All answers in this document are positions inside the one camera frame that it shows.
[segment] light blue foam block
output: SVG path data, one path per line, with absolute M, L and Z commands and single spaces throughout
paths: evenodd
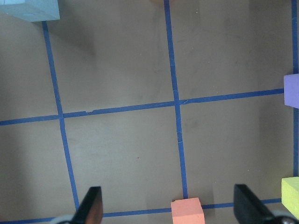
M 29 22 L 60 19 L 57 0 L 0 0 L 0 11 Z

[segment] grid line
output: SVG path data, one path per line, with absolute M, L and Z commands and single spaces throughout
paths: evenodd
M 281 203 L 281 198 L 266 199 L 266 200 L 261 200 L 261 201 L 264 204 Z M 202 205 L 202 209 L 204 209 L 204 210 L 221 209 L 221 208 L 231 208 L 233 206 L 234 206 L 234 203 L 204 204 L 204 205 Z M 119 216 L 135 216 L 135 215 L 146 215 L 146 214 L 157 214 L 157 213 L 168 213 L 168 212 L 171 212 L 171 208 L 111 212 L 111 213 L 104 213 L 103 217 L 106 218 L 106 217 L 119 217 Z M 25 219 L 25 220 L 17 220 L 17 221 L 5 221 L 5 222 L 0 222 L 0 224 L 41 223 L 41 222 L 50 222 L 54 218 L 55 217 Z
M 57 83 L 57 77 L 56 77 L 55 66 L 54 66 L 54 59 L 53 59 L 52 48 L 51 48 L 51 43 L 50 43 L 50 36 L 49 36 L 47 22 L 43 21 L 42 24 L 43 24 L 43 35 L 44 35 L 44 39 L 45 39 L 45 44 L 46 44 L 46 49 L 47 49 L 47 54 L 48 54 L 48 61 L 49 61 L 49 66 L 50 66 L 51 79 L 52 79 L 52 83 L 53 83 L 55 101 L 56 101 L 57 111 L 58 111 L 58 116 L 59 116 L 60 132 L 61 132 L 61 137 L 62 137 L 62 143 L 64 146 L 65 160 L 66 160 L 66 165 L 67 165 L 67 169 L 68 169 L 68 173 L 69 173 L 69 177 L 70 177 L 71 190 L 72 190 L 72 194 L 73 194 L 75 208 L 77 210 L 79 208 L 79 199 L 78 199 L 78 195 L 77 195 L 75 177 L 74 177 L 74 173 L 73 173 L 73 169 L 72 169 L 72 165 L 71 165 L 71 156 L 70 156 L 70 151 L 69 151 L 69 145 L 68 145 L 67 137 L 66 137 L 64 114 L 63 114 L 63 110 L 62 110 L 62 106 L 61 106 L 61 102 L 60 102 L 58 83 Z
M 221 101 L 221 100 L 271 96 L 271 95 L 277 95 L 277 94 L 283 94 L 283 93 L 284 93 L 284 89 L 242 92 L 242 93 L 234 93 L 234 94 L 219 95 L 219 96 L 181 99 L 179 101 L 179 103 L 180 103 L 180 105 L 187 105 L 187 104 L 206 103 L 206 102 L 214 102 L 214 101 Z M 174 106 L 174 101 L 97 109 L 92 112 L 86 112 L 86 111 L 69 112 L 69 113 L 64 113 L 63 115 L 64 115 L 64 118 L 76 118 L 76 117 L 91 116 L 91 115 L 98 115 L 98 114 L 146 110 L 146 109 L 169 107 L 169 106 Z M 58 115 L 46 115 L 46 116 L 31 117 L 31 118 L 3 120 L 3 121 L 0 121 L 0 126 L 15 125 L 15 124 L 22 124 L 22 123 L 29 123 L 29 122 L 38 122 L 38 121 L 47 121 L 47 120 L 57 120 L 57 119 L 59 119 Z
M 185 154 L 184 154 L 183 133 L 182 133 L 181 109 L 180 109 L 180 101 L 179 101 L 179 94 L 178 94 L 176 64 L 175 64 L 173 41 L 172 41 L 171 14 L 170 14 L 169 0 L 164 0 L 164 12 L 165 12 L 168 53 L 169 53 L 169 62 L 170 62 L 170 71 L 171 71 L 171 82 L 172 82 L 172 90 L 173 90 L 173 98 L 174 98 L 174 107 L 176 113 L 178 153 L 179 153 L 179 161 L 181 167 L 183 198 L 187 199 L 188 187 L 187 187 Z
M 292 45 L 293 45 L 293 73 L 298 73 L 298 27 L 297 0 L 292 0 Z M 293 176 L 298 176 L 298 141 L 299 141 L 299 110 L 293 109 Z

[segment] blue tape line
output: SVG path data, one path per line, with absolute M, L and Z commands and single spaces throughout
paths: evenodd
M 22 124 L 22 123 L 29 123 L 29 122 L 38 122 L 38 121 L 46 121 L 46 120 L 57 120 L 57 119 L 59 119 L 58 115 L 48 115 L 48 116 L 41 116 L 41 117 L 21 118 L 21 119 L 14 119 L 14 120 L 4 120 L 4 121 L 0 121 L 0 126 L 15 125 L 15 124 Z
M 47 22 L 43 21 L 42 24 L 43 24 L 43 35 L 44 35 L 44 39 L 45 39 L 45 43 L 46 43 L 48 61 L 49 61 L 49 66 L 50 66 L 50 73 L 51 73 L 51 78 L 52 78 L 52 83 L 53 83 L 53 88 L 54 88 L 55 101 L 56 101 L 57 111 L 58 111 L 58 115 L 59 115 L 60 131 L 61 131 L 61 137 L 62 137 L 62 142 L 63 142 L 63 146 L 64 146 L 64 154 L 65 154 L 67 169 L 69 172 L 69 177 L 70 177 L 70 182 L 71 182 L 71 190 L 72 190 L 72 194 L 73 194 L 73 198 L 74 198 L 75 208 L 78 209 L 79 208 L 79 199 L 78 199 L 78 194 L 77 194 L 77 189 L 76 189 L 74 173 L 73 173 L 73 169 L 72 169 L 72 165 L 71 165 L 69 146 L 68 146 L 66 132 L 65 132 L 64 115 L 63 115 L 63 110 L 62 110 L 62 106 L 61 106 L 61 102 L 60 102 L 58 83 L 57 83 L 57 77 L 56 77 L 55 66 L 54 66 L 54 59 L 53 59 L 52 48 L 51 48 L 51 43 L 50 43 L 50 36 L 49 36 Z
M 43 223 L 50 222 L 52 218 L 36 218 L 36 219 L 25 219 L 25 220 L 17 220 L 17 221 L 4 221 L 0 222 L 0 224 L 25 224 L 25 223 Z
M 293 73 L 298 73 L 298 27 L 297 27 L 297 0 L 292 0 L 292 42 L 293 42 Z M 298 109 L 293 109 L 293 175 L 298 176 L 298 134 L 299 134 Z
M 182 134 L 182 122 L 181 122 L 181 110 L 180 101 L 178 95 L 178 82 L 176 77 L 176 65 L 174 58 L 174 49 L 172 41 L 172 28 L 171 28 L 171 14 L 169 0 L 164 0 L 164 12 L 166 21 L 166 32 L 167 32 L 167 42 L 168 42 L 168 53 L 171 71 L 171 82 L 174 97 L 174 107 L 177 120 L 177 135 L 178 135 L 178 153 L 181 166 L 181 177 L 182 177 L 182 188 L 183 188 L 183 198 L 188 198 L 188 187 L 187 187 L 187 177 L 186 177 L 186 165 L 185 165 L 185 154 L 184 154 L 184 144 L 183 144 L 183 134 Z
M 281 203 L 281 198 L 261 200 L 264 204 Z M 234 203 L 220 203 L 220 204 L 205 204 L 202 205 L 202 209 L 221 209 L 233 207 Z M 157 214 L 171 212 L 171 208 L 164 209 L 150 209 L 150 210 L 136 210 L 136 211 L 122 211 L 122 212 L 111 212 L 104 213 L 103 217 L 117 217 L 117 216 L 135 216 L 135 215 L 146 215 L 146 214 Z M 27 219 L 18 221 L 7 221 L 0 222 L 0 224 L 26 224 L 26 223 L 42 223 L 50 222 L 54 217 L 51 218 L 38 218 L 38 219 Z
M 292 0 L 293 73 L 298 73 L 297 0 Z
M 157 213 L 166 213 L 166 212 L 171 212 L 171 208 L 105 213 L 103 217 L 135 216 L 135 215 L 157 214 Z
M 256 91 L 256 92 L 244 92 L 244 93 L 220 95 L 220 96 L 213 96 L 213 97 L 184 99 L 184 100 L 180 100 L 180 104 L 186 105 L 186 104 L 192 104 L 192 103 L 206 103 L 206 102 L 212 102 L 212 101 L 260 97 L 260 96 L 268 96 L 268 95 L 275 95 L 275 94 L 282 94 L 282 93 L 284 93 L 284 89 L 264 90 L 264 91 Z
M 168 106 L 174 106 L 174 102 L 170 101 L 170 102 L 153 103 L 153 104 L 123 106 L 123 107 L 116 107 L 116 108 L 99 109 L 99 110 L 94 110 L 92 112 L 80 111 L 80 112 L 64 113 L 64 118 L 82 117 L 82 116 L 104 114 L 104 113 L 137 111 L 137 110 L 145 110 L 145 109 L 168 107 Z
M 284 93 L 284 89 L 275 89 L 275 90 L 244 92 L 244 93 L 236 93 L 236 94 L 228 94 L 228 95 L 220 95 L 220 96 L 212 96 L 212 97 L 182 99 L 179 102 L 181 105 L 186 105 L 186 104 L 192 104 L 192 103 L 205 103 L 205 102 L 212 102 L 212 101 L 268 96 L 268 95 L 283 94 L 283 93 Z M 174 106 L 174 105 L 175 105 L 174 101 L 169 101 L 169 102 L 161 102 L 161 103 L 99 109 L 99 110 L 94 110 L 92 112 L 86 112 L 86 111 L 70 112 L 70 113 L 64 113 L 64 118 L 74 118 L 74 117 L 90 116 L 90 115 L 96 115 L 96 114 L 145 110 L 145 109 L 168 107 L 168 106 Z M 0 121 L 0 126 L 14 125 L 14 124 L 21 124 L 21 123 L 28 123 L 28 122 L 37 122 L 37 121 L 46 121 L 46 120 L 56 120 L 56 119 L 59 119 L 58 115 L 48 115 L 48 116 L 33 117 L 33 118 L 4 120 L 4 121 Z
M 229 208 L 233 206 L 234 203 L 204 204 L 202 205 L 202 209 L 221 209 L 221 208 Z
M 281 203 L 281 198 L 265 199 L 261 201 L 264 204 Z

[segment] purple foam block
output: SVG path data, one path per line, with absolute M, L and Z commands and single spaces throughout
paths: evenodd
M 299 109 L 299 74 L 284 77 L 285 105 Z

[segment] grid square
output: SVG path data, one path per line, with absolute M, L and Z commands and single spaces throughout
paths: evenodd
M 173 107 L 66 119 L 79 200 L 100 185 L 104 213 L 182 199 Z
M 291 1 L 173 1 L 181 99 L 283 88 L 293 69 L 291 18 Z
M 0 214 L 5 220 L 75 212 L 59 122 L 0 126 Z
M 283 95 L 182 106 L 189 197 L 230 203 L 245 183 L 260 199 L 281 197 L 292 176 L 292 109 Z
M 120 216 L 103 218 L 102 224 L 172 224 L 171 212 L 138 216 Z
M 0 12 L 0 120 L 57 114 L 43 29 Z
M 151 1 L 59 1 L 49 21 L 64 112 L 172 101 L 164 8 Z

